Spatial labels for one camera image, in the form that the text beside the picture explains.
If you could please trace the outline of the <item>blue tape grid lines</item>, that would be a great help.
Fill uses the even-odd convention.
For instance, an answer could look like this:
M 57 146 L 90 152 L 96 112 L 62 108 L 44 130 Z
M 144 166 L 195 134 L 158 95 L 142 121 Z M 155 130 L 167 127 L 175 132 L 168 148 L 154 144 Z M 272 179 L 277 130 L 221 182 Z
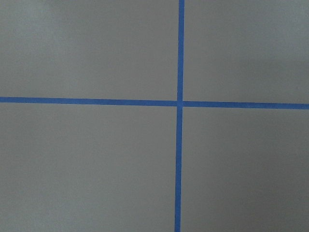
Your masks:
M 3 0 L 3 232 L 306 232 L 306 0 Z

